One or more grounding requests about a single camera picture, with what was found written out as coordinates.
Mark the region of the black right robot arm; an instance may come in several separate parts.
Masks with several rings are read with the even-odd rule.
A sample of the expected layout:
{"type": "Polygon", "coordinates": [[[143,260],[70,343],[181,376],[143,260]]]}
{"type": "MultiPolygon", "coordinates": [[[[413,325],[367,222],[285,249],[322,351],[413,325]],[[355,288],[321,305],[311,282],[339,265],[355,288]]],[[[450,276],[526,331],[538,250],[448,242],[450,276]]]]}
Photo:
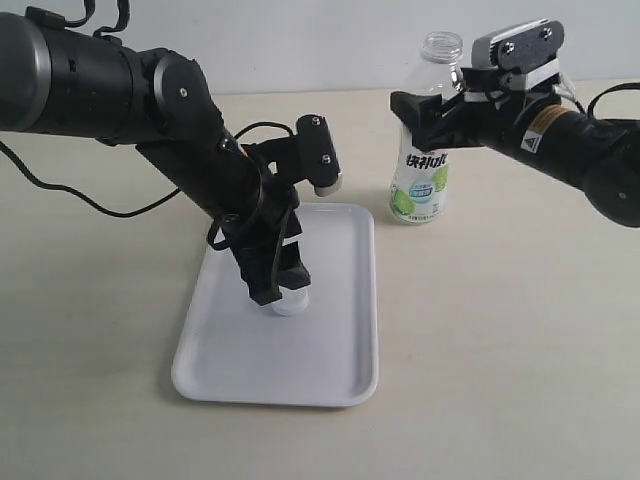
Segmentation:
{"type": "Polygon", "coordinates": [[[394,91],[390,109],[423,150],[486,147],[581,191],[604,217],[639,225],[639,123],[562,103],[560,75],[519,90],[505,71],[462,71],[452,98],[394,91]]]}

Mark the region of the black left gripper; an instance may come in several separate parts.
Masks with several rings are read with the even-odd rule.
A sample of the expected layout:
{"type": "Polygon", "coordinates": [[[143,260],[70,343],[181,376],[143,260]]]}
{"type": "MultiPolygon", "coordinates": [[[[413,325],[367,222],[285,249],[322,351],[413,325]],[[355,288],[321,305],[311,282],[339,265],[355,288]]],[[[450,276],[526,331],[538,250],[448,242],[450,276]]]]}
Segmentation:
{"type": "Polygon", "coordinates": [[[258,305],[281,300],[279,285],[298,290],[311,284],[299,243],[286,244],[287,239],[302,233],[296,215],[299,205],[294,187],[263,187],[246,217],[228,214],[219,221],[219,231],[224,235],[219,250],[232,253],[249,296],[258,305]]]}

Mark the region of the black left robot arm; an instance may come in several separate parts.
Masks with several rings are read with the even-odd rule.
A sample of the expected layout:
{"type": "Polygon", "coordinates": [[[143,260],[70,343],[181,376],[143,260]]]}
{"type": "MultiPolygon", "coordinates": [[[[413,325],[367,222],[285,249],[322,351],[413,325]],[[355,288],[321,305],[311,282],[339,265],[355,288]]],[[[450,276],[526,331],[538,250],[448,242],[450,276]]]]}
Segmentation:
{"type": "Polygon", "coordinates": [[[196,61],[72,31],[50,11],[5,12],[1,128],[133,146],[211,217],[209,245],[231,251],[254,302],[310,284],[293,182],[226,129],[196,61]]]}

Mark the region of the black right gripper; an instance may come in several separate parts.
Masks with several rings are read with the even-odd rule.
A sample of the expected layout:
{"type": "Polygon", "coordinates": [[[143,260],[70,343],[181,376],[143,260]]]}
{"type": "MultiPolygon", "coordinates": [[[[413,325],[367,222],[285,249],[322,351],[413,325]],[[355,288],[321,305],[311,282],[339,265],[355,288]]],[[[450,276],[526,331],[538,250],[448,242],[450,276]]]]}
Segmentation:
{"type": "Polygon", "coordinates": [[[469,148],[504,141],[517,119],[538,100],[555,98],[555,69],[464,67],[455,94],[390,94],[390,109],[419,150],[469,148]]]}

